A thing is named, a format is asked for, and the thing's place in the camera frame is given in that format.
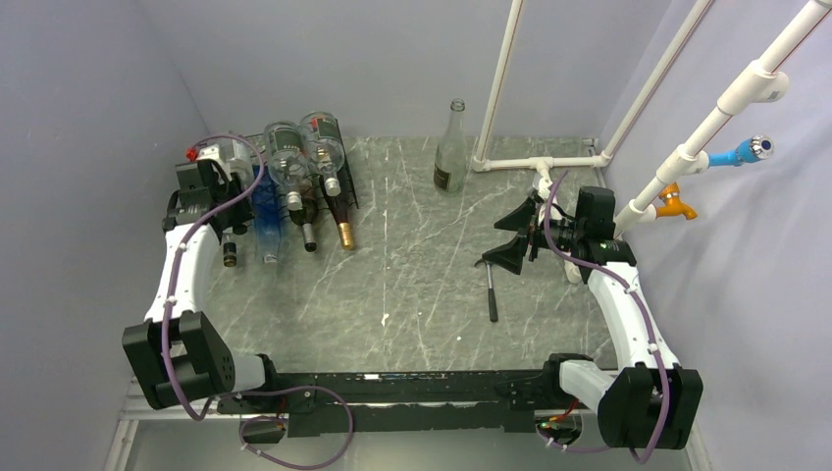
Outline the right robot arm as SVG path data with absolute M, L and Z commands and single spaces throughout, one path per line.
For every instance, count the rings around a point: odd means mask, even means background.
M 596 299 L 617 359 L 614 375 L 589 356 L 555 353 L 541 380 L 546 403 L 570 400 L 598 418 L 604 444 L 640 455 L 687 445 L 700 405 L 703 382 L 695 369 L 682 367 L 664 341 L 644 300 L 635 255 L 614 236 L 615 197 L 611 190 L 583 186 L 573 214 L 532 191 L 524 202 L 494 223 L 514 234 L 511 241 L 483 253 L 485 262 L 518 275 L 542 248 L 579 269 L 581 283 Z

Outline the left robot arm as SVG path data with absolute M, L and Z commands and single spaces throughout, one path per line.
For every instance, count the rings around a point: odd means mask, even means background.
M 204 312 L 213 262 L 229 229 L 253 218 L 238 173 L 215 159 L 176 166 L 179 189 L 163 220 L 166 256 L 143 321 L 125 328 L 122 345 L 148 405 L 160 410 L 241 393 L 259 412 L 282 398 L 264 354 L 231 352 Z

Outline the clear bottle with dark label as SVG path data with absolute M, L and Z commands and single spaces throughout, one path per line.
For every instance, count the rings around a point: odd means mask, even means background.
M 437 146 L 433 182 L 440 193 L 455 194 L 464 186 L 468 172 L 468 152 L 464 134 L 463 99 L 454 98 L 449 103 L 446 129 Z

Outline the clear frosted short bottle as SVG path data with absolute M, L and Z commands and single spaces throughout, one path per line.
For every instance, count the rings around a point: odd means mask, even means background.
M 231 139 L 225 145 L 225 160 L 231 173 L 238 176 L 242 189 L 251 187 L 256 173 L 251 162 L 250 149 L 239 140 Z

